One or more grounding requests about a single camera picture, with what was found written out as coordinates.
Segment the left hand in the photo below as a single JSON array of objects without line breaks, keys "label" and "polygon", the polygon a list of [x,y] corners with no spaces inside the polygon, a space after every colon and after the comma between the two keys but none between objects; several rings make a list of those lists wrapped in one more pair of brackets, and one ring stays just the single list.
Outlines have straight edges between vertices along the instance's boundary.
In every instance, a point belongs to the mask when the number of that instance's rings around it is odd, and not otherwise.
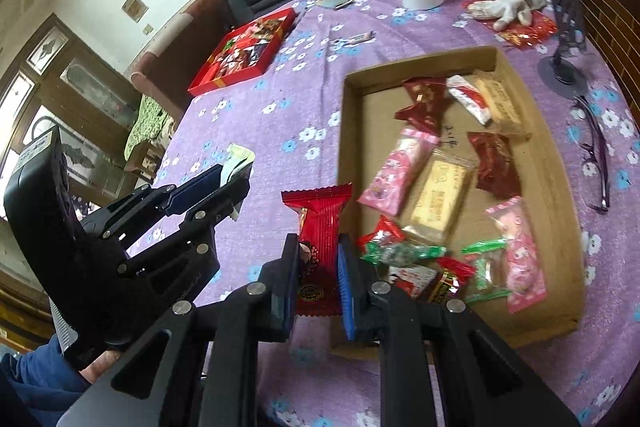
[{"label": "left hand", "polygon": [[117,350],[107,350],[99,355],[87,367],[81,369],[79,374],[89,384],[94,384],[106,371],[108,371],[122,356]]}]

